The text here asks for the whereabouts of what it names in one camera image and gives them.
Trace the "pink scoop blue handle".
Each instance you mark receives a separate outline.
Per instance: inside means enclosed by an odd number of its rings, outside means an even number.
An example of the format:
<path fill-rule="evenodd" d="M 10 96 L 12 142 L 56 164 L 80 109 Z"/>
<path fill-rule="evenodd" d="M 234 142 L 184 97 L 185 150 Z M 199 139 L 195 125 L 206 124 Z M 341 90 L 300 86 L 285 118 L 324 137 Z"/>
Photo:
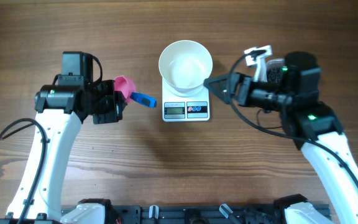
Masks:
<path fill-rule="evenodd" d="M 149 107 L 155 108 L 157 106 L 157 100 L 149 95 L 139 93 L 136 91 L 136 85 L 134 81 L 123 75 L 114 79 L 114 88 L 116 91 L 120 91 L 124 96 L 124 101 L 130 103 L 132 101 Z"/>

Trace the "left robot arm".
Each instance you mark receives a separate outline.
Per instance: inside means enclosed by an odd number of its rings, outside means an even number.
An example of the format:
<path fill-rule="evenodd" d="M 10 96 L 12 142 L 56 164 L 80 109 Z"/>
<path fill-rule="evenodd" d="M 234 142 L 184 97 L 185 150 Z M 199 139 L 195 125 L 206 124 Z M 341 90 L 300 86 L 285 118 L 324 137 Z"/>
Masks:
<path fill-rule="evenodd" d="M 70 151 L 84 120 L 117 123 L 127 105 L 114 80 L 93 78 L 97 57 L 64 52 L 62 71 L 35 95 L 35 118 L 21 118 L 4 128 L 0 140 L 15 134 L 12 127 L 35 126 L 34 140 L 19 188 L 0 223 L 59 223 L 61 197 Z"/>

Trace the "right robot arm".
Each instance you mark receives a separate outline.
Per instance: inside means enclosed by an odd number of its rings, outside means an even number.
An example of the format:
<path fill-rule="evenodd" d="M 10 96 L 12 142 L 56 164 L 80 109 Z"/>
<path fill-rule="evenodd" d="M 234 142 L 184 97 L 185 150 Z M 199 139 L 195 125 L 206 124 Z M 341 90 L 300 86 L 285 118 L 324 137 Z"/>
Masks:
<path fill-rule="evenodd" d="M 341 122 L 333 109 L 319 100 L 321 69 L 316 57 L 307 52 L 286 54 L 278 84 L 236 72 L 244 59 L 263 53 L 252 50 L 244 54 L 229 73 L 205 79 L 204 86 L 248 125 L 293 140 L 317 173 L 340 222 L 358 223 L 358 166 Z M 282 133 L 251 122 L 238 110 L 240 106 L 278 112 Z"/>

